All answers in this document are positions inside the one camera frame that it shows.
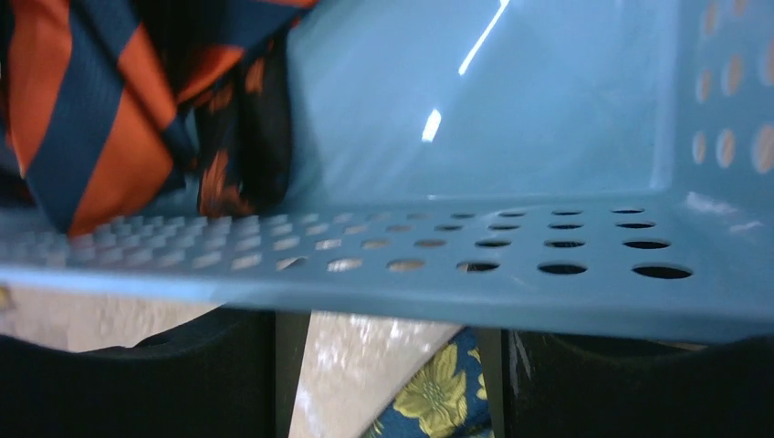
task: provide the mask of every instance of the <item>striped fabric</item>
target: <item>striped fabric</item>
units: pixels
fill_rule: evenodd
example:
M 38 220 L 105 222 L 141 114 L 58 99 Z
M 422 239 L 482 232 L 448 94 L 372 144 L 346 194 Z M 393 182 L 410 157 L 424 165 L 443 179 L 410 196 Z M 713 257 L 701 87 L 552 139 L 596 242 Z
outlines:
M 138 212 L 186 174 L 202 180 L 202 214 L 279 202 L 284 38 L 316 2 L 0 0 L 0 147 L 19 170 L 7 178 L 70 235 Z M 191 111 L 198 149 L 183 126 Z

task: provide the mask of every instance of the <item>clothing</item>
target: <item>clothing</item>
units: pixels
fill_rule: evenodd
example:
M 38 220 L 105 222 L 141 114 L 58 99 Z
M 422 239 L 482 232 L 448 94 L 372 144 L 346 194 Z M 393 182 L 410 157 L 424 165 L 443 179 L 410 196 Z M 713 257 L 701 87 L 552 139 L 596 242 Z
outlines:
M 435 353 L 363 438 L 428 436 L 492 436 L 481 358 L 470 328 Z
M 10 176 L 70 235 L 137 213 L 186 174 L 201 180 L 202 214 L 275 205 L 292 151 L 284 40 L 316 1 L 0 0 Z

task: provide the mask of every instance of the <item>perforated plastic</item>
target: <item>perforated plastic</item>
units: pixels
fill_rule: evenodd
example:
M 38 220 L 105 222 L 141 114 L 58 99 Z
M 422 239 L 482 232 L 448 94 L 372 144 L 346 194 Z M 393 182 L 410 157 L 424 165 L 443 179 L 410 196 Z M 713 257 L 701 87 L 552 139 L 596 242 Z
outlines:
M 289 55 L 297 162 L 276 214 L 207 220 L 180 198 L 69 243 L 3 212 L 0 277 L 664 340 L 774 331 L 770 1 L 328 1 Z

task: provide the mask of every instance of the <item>floral fabric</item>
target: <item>floral fabric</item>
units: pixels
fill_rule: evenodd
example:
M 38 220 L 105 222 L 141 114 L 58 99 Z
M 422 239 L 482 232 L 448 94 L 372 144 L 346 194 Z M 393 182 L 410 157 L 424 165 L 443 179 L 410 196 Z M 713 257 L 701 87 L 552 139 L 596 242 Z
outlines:
M 465 328 L 417 372 L 363 438 L 492 438 L 481 358 Z

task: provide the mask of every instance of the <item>yellow flower print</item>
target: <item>yellow flower print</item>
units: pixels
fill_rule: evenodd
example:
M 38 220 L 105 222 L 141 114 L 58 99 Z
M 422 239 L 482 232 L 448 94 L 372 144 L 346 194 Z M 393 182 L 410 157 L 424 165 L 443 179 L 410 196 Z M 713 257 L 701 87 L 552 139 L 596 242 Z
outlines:
M 373 422 L 371 427 L 366 431 L 366 433 L 363 434 L 361 438 L 376 438 L 377 436 L 382 436 L 382 429 L 384 428 L 384 425 L 379 420 Z
M 481 355 L 478 353 L 478 349 L 471 349 L 467 352 L 468 356 L 471 356 L 473 358 L 476 358 L 478 360 L 478 363 L 481 363 Z M 484 384 L 484 373 L 478 374 L 478 384 L 481 385 L 481 388 L 476 391 L 476 397 L 478 397 L 481 400 L 486 400 L 486 385 Z
M 465 372 L 455 374 L 457 346 L 449 344 L 435 354 L 395 397 L 393 408 L 419 420 L 419 428 L 431 438 L 445 437 L 467 417 Z

